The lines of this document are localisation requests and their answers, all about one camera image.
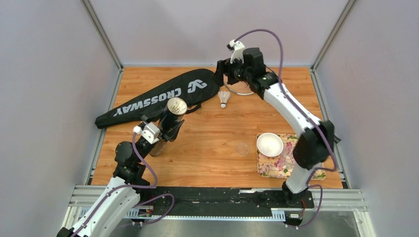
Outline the black shuttlecock tube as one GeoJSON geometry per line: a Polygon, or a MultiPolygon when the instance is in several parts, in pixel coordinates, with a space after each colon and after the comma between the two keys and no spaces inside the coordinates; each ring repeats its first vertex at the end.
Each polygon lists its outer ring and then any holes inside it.
{"type": "Polygon", "coordinates": [[[158,128],[161,131],[162,138],[156,143],[155,147],[149,153],[151,156],[159,156],[162,153],[166,143],[172,142],[176,139],[180,127],[183,123],[183,116],[184,115],[178,116],[172,114],[166,105],[159,117],[160,120],[158,123],[158,128]]]}

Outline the white feather shuttlecock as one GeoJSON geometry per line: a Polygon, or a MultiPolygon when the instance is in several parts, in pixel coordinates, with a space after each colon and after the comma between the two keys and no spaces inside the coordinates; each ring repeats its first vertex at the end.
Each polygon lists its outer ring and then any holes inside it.
{"type": "Polygon", "coordinates": [[[219,91],[218,97],[220,99],[220,106],[221,108],[226,108],[227,102],[231,96],[231,93],[229,91],[219,91]]]}

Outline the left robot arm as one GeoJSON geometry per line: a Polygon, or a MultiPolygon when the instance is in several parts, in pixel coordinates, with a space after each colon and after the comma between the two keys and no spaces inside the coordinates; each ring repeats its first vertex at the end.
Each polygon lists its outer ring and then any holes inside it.
{"type": "Polygon", "coordinates": [[[141,118],[134,127],[131,141],[120,142],[115,149],[117,166],[108,185],[89,211],[72,227],[62,227],[59,237],[107,237],[136,204],[151,198],[158,178],[145,161],[161,143],[177,138],[185,111],[163,109],[141,118]]]}

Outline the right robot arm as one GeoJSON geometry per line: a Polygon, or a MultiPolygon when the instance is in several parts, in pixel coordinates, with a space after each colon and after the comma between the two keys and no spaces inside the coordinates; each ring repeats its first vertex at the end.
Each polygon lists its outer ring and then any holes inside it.
{"type": "Polygon", "coordinates": [[[213,76],[218,85],[245,82],[252,92],[275,108],[298,137],[293,149],[296,161],[291,175],[282,184],[282,201],[296,206],[306,191],[312,176],[328,158],[335,160],[335,126],[309,113],[286,89],[279,73],[269,72],[258,47],[229,47],[230,58],[219,60],[213,76]]]}

